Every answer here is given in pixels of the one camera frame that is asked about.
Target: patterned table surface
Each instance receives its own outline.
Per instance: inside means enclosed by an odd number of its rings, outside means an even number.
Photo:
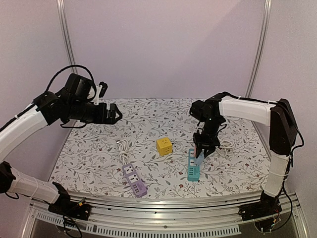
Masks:
[[[134,197],[121,171],[117,140],[130,141],[130,161],[148,188],[143,198],[193,198],[261,190],[270,162],[250,121],[226,118],[220,138],[235,146],[225,158],[216,152],[201,164],[200,180],[187,181],[188,150],[197,120],[189,115],[195,99],[117,99],[123,119],[115,125],[73,129],[51,181],[72,191]],[[173,153],[160,156],[156,140],[168,136]]]

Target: white cable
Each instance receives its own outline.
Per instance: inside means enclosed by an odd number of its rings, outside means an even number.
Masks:
[[[117,141],[118,148],[119,148],[119,158],[123,165],[129,164],[129,141],[127,140],[120,140]]]
[[[220,141],[220,146],[219,148],[216,147],[216,152],[218,153],[218,155],[222,156],[222,157],[226,157],[228,154],[232,154],[233,152],[233,148],[234,148],[234,143],[226,140],[226,139],[221,139],[219,138]]]

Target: black cable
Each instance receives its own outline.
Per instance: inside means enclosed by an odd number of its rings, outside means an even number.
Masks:
[[[15,193],[16,197],[10,196],[9,194],[7,194],[7,192],[5,192],[5,195],[7,195],[7,197],[12,198],[12,199],[14,199],[14,200],[18,200],[18,199],[20,198],[20,197],[19,197],[19,194],[17,194],[17,193]]]
[[[86,70],[86,71],[88,72],[88,74],[89,74],[91,80],[92,80],[93,82],[95,82],[95,81],[94,81],[94,77],[93,77],[93,75],[91,74],[91,72],[89,71],[89,69],[87,69],[86,67],[84,67],[84,66],[82,66],[82,65],[79,65],[79,64],[73,64],[73,65],[66,66],[66,67],[62,68],[60,71],[58,71],[58,72],[53,76],[53,78],[50,80],[50,82],[49,82],[49,84],[48,84],[48,86],[47,86],[47,88],[46,88],[46,90],[45,90],[44,92],[46,93],[46,92],[49,91],[51,84],[53,83],[53,81],[55,80],[55,78],[56,78],[60,73],[62,73],[63,71],[67,70],[68,68],[75,68],[75,67],[77,67],[77,68],[83,68],[84,70]]]
[[[81,126],[64,126],[64,125],[66,125],[66,123],[61,124],[60,127],[61,127],[61,128],[64,128],[64,129],[82,129],[82,128],[84,128],[85,126],[87,126],[87,123],[85,123],[85,124],[83,124],[83,125],[81,125]]]
[[[48,202],[46,202],[46,201],[44,201],[44,202],[45,202],[46,204],[48,204],[49,206],[54,206],[53,204],[50,204],[50,203],[48,203]],[[65,232],[65,234],[68,235],[68,236],[71,237],[71,238],[82,238],[82,237],[83,237],[83,234],[82,234],[82,232],[81,232],[79,226],[77,225],[77,223],[76,223],[70,216],[68,216],[65,212],[63,212],[59,207],[55,207],[55,209],[58,210],[58,211],[59,211],[60,213],[62,213],[62,215],[63,215],[63,220],[64,220],[64,222],[63,222],[63,227],[64,227],[64,232]],[[77,231],[78,231],[78,233],[79,233],[79,236],[78,236],[78,237],[72,236],[72,235],[70,235],[70,234],[68,233],[68,231],[66,230],[66,222],[71,223],[72,225],[74,225],[74,226],[77,228]]]
[[[278,228],[276,228],[276,229],[272,229],[272,231],[277,231],[277,230],[281,229],[282,227],[284,227],[284,226],[286,225],[286,223],[289,221],[289,219],[291,219],[292,214],[293,214],[293,202],[292,202],[292,199],[291,199],[291,198],[289,197],[289,195],[287,194],[284,185],[283,185],[283,192],[285,193],[286,197],[288,198],[289,202],[291,203],[291,211],[290,211],[290,214],[289,214],[287,220],[283,223],[283,225],[281,225],[280,227],[278,227]]]
[[[275,104],[275,105],[277,104],[277,102],[262,101],[262,100],[255,99],[255,98],[237,97],[237,96],[234,96],[234,95],[232,95],[231,93],[228,93],[228,92],[222,92],[222,93],[224,95],[230,96],[231,98],[234,98],[234,99],[240,99],[240,100],[251,101],[251,102],[259,102],[259,103],[269,103],[269,104]]]
[[[68,233],[68,231],[66,231],[66,218],[67,217],[69,220],[67,221],[68,223],[72,223],[78,230],[79,232],[79,236],[78,237],[75,237],[75,236],[72,236],[71,234]],[[79,229],[79,226],[77,225],[77,223],[68,215],[63,215],[63,226],[64,226],[64,232],[66,235],[68,235],[69,237],[72,237],[72,238],[82,238],[83,237],[83,234],[81,233],[81,230]]]
[[[227,127],[227,124],[223,125],[223,127],[217,131],[216,136],[218,136],[219,132],[221,132],[222,130],[224,130]]]
[[[23,114],[25,114],[27,111],[29,111],[31,108],[33,108],[35,106],[34,103],[32,103],[30,106],[28,106],[26,109],[24,109],[22,112],[20,112],[18,115],[16,115],[17,117],[14,117],[12,119],[10,119],[6,124],[4,124],[3,127],[0,128],[0,132],[3,131],[4,129],[6,129],[12,122],[14,122],[17,118],[19,118],[20,116],[22,116]]]

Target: white arm segment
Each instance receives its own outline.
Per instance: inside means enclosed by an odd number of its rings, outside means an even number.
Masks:
[[[220,115],[224,117],[243,118],[270,126],[270,108],[274,106],[274,104],[239,100],[225,96],[219,102],[219,111]]]
[[[0,163],[20,143],[47,126],[42,113],[37,112],[36,108],[31,108],[0,133]],[[20,193],[49,203],[54,203],[58,199],[58,189],[52,183],[25,175],[15,168],[11,168],[11,172],[16,179],[12,181],[8,192]]]
[[[58,189],[54,184],[25,175],[15,168],[11,168],[11,172],[16,179],[12,181],[8,192],[20,193],[48,203],[55,203],[58,199]]]
[[[271,166],[268,171],[267,182],[264,193],[271,197],[276,197],[282,189],[285,178],[289,156],[278,155],[271,152]]]
[[[36,108],[31,108],[0,133],[0,163],[29,136],[47,126],[42,113]]]

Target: wire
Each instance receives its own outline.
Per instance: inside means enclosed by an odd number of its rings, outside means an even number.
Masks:
[[[17,193],[15,193],[16,197],[10,196],[9,194],[7,194],[7,192],[5,192],[5,195],[7,195],[7,197],[12,198],[12,199],[14,199],[14,200],[18,200],[18,199],[20,198],[20,197],[19,197],[19,194],[17,194]]]
[[[75,67],[77,67],[77,68],[83,68],[84,70],[86,70],[86,71],[88,72],[88,74],[89,74],[91,80],[92,80],[93,82],[95,82],[95,81],[94,81],[94,77],[93,77],[93,75],[91,74],[91,72],[89,71],[89,69],[87,69],[86,67],[84,67],[84,66],[82,66],[82,65],[79,65],[79,64],[73,64],[73,65],[66,66],[66,67],[62,68],[60,71],[58,71],[58,72],[53,76],[53,78],[51,78],[51,80],[50,80],[50,82],[49,82],[49,84],[48,84],[48,86],[47,86],[47,88],[46,88],[46,90],[45,90],[44,92],[46,93],[46,92],[49,91],[50,86],[52,85],[53,81],[55,80],[55,78],[56,78],[60,73],[62,73],[63,71],[67,70],[68,68],[75,68]]]
[[[61,124],[60,127],[61,127],[61,128],[64,128],[64,129],[82,129],[82,128],[84,128],[85,126],[87,126],[87,123],[85,123],[85,124],[83,124],[83,125],[81,125],[81,126],[64,126],[64,125],[66,125],[66,123]]]
[[[130,148],[129,141],[120,140],[120,141],[117,141],[117,144],[119,147],[119,157],[121,159],[122,164],[123,165],[129,164],[130,163],[129,154],[128,154],[128,151]]]
[[[226,96],[230,96],[231,98],[235,98],[235,99],[240,99],[240,100],[245,100],[245,101],[251,101],[251,102],[259,102],[259,103],[269,103],[269,104],[274,104],[276,105],[277,102],[271,102],[271,101],[262,101],[262,100],[259,100],[259,99],[255,99],[255,98],[244,98],[244,97],[237,97],[237,96],[234,96],[232,95],[231,93],[228,93],[228,92],[222,92],[224,95]]]
[[[290,198],[290,196],[287,194],[284,185],[283,185],[283,192],[285,193],[285,196],[288,198],[288,200],[289,200],[289,202],[291,204],[291,211],[290,211],[290,214],[289,214],[287,220],[280,227],[274,229],[273,231],[277,231],[277,230],[281,229],[282,227],[284,227],[286,225],[286,223],[289,221],[289,219],[291,219],[292,214],[293,214],[293,202],[292,202],[292,199]]]
[[[217,131],[216,136],[218,136],[219,132],[221,132],[222,130],[224,130],[226,127],[227,127],[227,124],[223,125],[223,127]]]
[[[234,144],[226,139],[219,139],[220,141],[220,146],[219,148],[216,147],[216,152],[218,153],[218,155],[220,155],[221,157],[226,157],[228,154],[232,154],[233,149],[234,149]]]
[[[15,120],[17,120],[20,116],[22,116],[23,114],[25,114],[27,111],[29,111],[30,109],[32,109],[35,106],[34,103],[32,103],[30,106],[28,106],[26,109],[24,109],[22,112],[20,112],[18,115],[16,115],[16,117],[10,119],[6,124],[4,124],[3,127],[0,128],[0,132],[3,131],[4,129],[6,129],[12,122],[14,122]]]
[[[42,201],[45,202],[46,204],[48,204],[49,206],[54,206],[53,204],[50,204],[49,202],[46,202],[46,201],[44,201],[44,200],[42,200]],[[75,210],[77,206],[75,206],[75,207],[69,209],[67,212],[63,212],[59,207],[56,207],[56,206],[54,206],[54,207],[55,207],[56,210],[58,210],[58,211],[63,215],[63,220],[64,220],[64,222],[63,222],[64,233],[65,233],[66,235],[68,235],[69,237],[71,237],[71,238],[82,238],[82,237],[83,237],[83,234],[82,234],[82,232],[81,232],[79,226],[78,226],[77,223],[74,221],[74,219],[72,219],[70,216],[68,216],[68,215],[66,214],[66,213],[69,212],[69,211]],[[79,236],[78,236],[78,237],[72,236],[72,235],[70,235],[70,234],[68,233],[68,231],[66,230],[66,222],[68,222],[68,223],[70,223],[70,224],[72,224],[72,225],[74,225],[74,226],[76,227],[76,229],[77,229],[77,231],[78,231],[78,233],[79,233]]]

